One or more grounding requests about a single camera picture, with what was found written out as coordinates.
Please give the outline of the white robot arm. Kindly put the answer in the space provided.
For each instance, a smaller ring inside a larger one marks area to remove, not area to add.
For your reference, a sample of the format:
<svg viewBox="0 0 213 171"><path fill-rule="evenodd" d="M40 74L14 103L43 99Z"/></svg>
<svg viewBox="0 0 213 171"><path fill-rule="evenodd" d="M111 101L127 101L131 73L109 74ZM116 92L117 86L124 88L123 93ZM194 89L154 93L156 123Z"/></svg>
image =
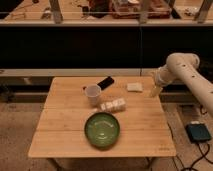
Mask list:
<svg viewBox="0 0 213 171"><path fill-rule="evenodd" d="M179 79L213 117L213 83L197 71L199 64L200 59L196 54L170 54L166 59L166 64L159 67L153 75L154 86L150 91L150 96L158 96L164 87L175 79Z"/></svg>

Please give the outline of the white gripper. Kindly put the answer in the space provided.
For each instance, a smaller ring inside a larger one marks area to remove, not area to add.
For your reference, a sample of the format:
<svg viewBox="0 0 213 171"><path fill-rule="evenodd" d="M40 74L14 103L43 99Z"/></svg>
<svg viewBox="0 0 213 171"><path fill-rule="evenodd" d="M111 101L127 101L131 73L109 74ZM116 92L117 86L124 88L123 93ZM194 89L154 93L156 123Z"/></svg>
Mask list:
<svg viewBox="0 0 213 171"><path fill-rule="evenodd" d="M154 98L158 96L163 90L162 87L166 87L175 80L175 76L169 71L166 66L159 67L154 73L155 85L150 91L150 97Z"/></svg>

